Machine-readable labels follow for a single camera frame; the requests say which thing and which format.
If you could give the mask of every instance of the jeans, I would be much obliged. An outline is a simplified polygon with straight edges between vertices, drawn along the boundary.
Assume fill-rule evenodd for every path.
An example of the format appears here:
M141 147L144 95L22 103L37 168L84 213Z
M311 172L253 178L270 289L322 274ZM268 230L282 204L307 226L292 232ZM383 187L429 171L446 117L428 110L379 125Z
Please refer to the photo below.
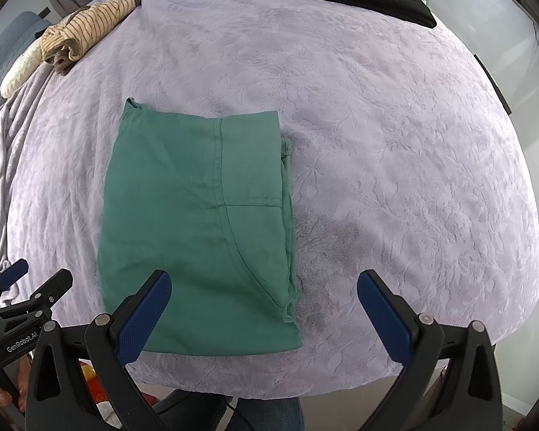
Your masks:
M175 390L155 404L154 410L168 429L214 431L226 411L225 400L223 395ZM236 409L251 424L254 431L304 430L303 413L298 398L239 399ZM226 431L250 431L250 428L239 414L234 412Z

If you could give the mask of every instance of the folded green pants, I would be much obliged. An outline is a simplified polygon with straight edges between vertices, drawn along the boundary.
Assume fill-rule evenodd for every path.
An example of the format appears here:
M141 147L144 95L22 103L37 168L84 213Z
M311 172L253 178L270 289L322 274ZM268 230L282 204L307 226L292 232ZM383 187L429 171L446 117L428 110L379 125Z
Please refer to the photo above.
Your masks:
M128 99L106 175L98 272L108 312L155 269L170 274L172 298L146 350L302 345L290 151L276 112L206 119Z

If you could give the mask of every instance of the metal screw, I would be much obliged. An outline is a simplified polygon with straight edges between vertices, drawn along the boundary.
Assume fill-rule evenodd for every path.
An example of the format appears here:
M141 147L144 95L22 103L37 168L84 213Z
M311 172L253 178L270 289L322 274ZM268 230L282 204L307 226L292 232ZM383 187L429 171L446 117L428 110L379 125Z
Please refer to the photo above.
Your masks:
M430 326L431 324L433 324L433 321L435 319L433 319L433 316L431 316L430 314L427 314L426 312L422 312L419 315L419 320L420 320L421 324L425 324L426 326Z
M477 332L483 332L485 330L485 326L481 321L473 321L471 325Z
M44 324L44 327L43 329L46 331L46 332L51 332L52 330L54 330L56 328L56 322L54 321L48 321L46 322L46 324Z
M110 322L110 315L108 314L100 314L96 317L95 321L97 326L105 326Z

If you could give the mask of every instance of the striped cloth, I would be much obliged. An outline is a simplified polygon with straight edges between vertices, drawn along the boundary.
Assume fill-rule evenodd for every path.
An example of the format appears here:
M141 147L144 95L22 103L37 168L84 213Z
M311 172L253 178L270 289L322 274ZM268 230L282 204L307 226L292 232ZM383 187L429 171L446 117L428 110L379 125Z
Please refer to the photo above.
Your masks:
M66 74L76 61L102 40L142 0L106 0L83 6L42 35L43 60Z

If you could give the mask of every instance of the seam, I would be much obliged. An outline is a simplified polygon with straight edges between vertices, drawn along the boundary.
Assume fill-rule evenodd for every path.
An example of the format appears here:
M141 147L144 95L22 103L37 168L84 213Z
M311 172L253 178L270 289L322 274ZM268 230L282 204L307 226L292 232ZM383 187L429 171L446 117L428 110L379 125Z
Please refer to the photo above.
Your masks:
M228 203L224 203L224 205L230 205L231 207L282 207L279 204L228 204Z
M247 200L253 200L253 201L262 201L262 200L271 200L271 201L278 201L281 200L280 198L276 198L274 196L266 196L264 198L246 198Z
M220 138L220 164L219 164L219 170L218 170L218 182L220 184L220 191L221 191L221 195L222 195L222 205L224 207L224 215L225 215L225 218L226 218L226 225L224 225L227 230L229 230L229 233L230 233L230 236L231 236L231 245L234 249L234 251L230 251L230 253L232 254L233 257L237 257L239 259L239 262L241 263L242 267L246 270L246 272L250 275L250 277L256 282L256 284L264 291L264 293L266 294L266 296L270 299L270 301L273 303L273 305L278 308L279 310L283 310L285 309L284 307L282 306L279 306L275 300L273 299L273 297L269 294L269 292L266 290L266 288L260 283L260 281L257 280L256 276L253 275L253 272L251 272L250 268L248 267L248 265L245 263L244 261L244 258L243 256L241 255L241 252L240 252L240 248L238 247L237 245L237 242L236 242L236 237L233 233L233 228L231 227L231 221L230 221L230 216L228 215L227 213L227 205L225 203L225 198L224 198L224 184L222 183L222 168L223 168L223 161L224 161L224 141L223 141L223 137L222 137L222 121L224 119L223 118L220 118L220 122L219 122L219 125L217 127L218 131L216 131L217 133L217 136Z

